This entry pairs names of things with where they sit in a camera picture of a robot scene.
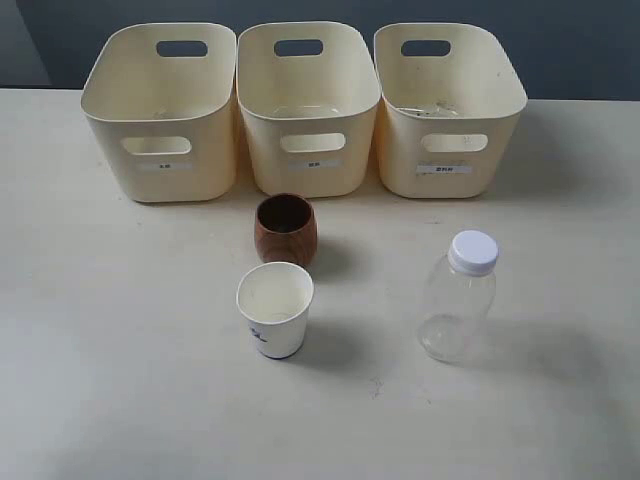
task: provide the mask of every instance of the storage bin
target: storage bin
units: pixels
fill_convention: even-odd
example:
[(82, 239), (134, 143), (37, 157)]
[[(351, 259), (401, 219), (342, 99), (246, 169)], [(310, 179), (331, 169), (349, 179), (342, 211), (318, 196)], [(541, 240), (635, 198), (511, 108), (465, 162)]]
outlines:
[(235, 179), (236, 36), (222, 25), (134, 25), (107, 40), (81, 105), (122, 190), (208, 200)]
[(236, 81), (260, 189), (328, 197), (360, 185), (380, 87), (357, 30), (334, 22), (250, 28), (238, 41)]
[(498, 40), (471, 25), (394, 24), (374, 37), (380, 176), (412, 198), (463, 198), (494, 176), (527, 95)]

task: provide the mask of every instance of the brown wood grain cup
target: brown wood grain cup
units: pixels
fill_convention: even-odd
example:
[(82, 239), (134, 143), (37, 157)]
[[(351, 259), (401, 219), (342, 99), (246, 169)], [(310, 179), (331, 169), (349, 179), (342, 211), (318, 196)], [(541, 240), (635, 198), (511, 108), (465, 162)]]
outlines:
[(281, 193), (256, 210), (256, 250), (263, 262), (290, 262), (306, 267), (318, 248), (313, 207), (304, 198)]

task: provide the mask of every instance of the plastic bottle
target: plastic bottle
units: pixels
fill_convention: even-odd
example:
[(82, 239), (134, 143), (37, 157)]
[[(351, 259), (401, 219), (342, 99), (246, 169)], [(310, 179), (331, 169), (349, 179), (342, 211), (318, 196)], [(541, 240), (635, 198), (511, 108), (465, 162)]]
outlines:
[(431, 357), (443, 362), (460, 359), (493, 303), (497, 259), (493, 238), (466, 230), (454, 237), (447, 255), (434, 266), (417, 330), (418, 341)]

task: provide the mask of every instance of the paper cup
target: paper cup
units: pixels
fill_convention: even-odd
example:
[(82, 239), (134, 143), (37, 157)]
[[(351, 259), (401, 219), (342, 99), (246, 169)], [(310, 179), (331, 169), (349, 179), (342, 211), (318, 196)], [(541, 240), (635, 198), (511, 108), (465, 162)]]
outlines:
[(256, 348), (269, 358), (293, 355), (302, 345), (313, 300), (305, 269), (271, 262), (250, 270), (238, 285), (236, 304), (249, 322)]

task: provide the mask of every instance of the bin label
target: bin label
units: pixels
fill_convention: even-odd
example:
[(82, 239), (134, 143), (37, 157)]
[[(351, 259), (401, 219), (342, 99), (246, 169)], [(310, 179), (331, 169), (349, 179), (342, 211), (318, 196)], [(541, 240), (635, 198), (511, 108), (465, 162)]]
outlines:
[(473, 167), (469, 165), (418, 165), (417, 174), (425, 173), (472, 173)]
[(191, 170), (191, 162), (162, 162), (162, 163), (138, 163), (141, 172), (171, 172), (176, 170)]
[(326, 160), (300, 161), (289, 160), (289, 170), (303, 170), (306, 168), (331, 168), (339, 167), (342, 161), (339, 158), (327, 158)]

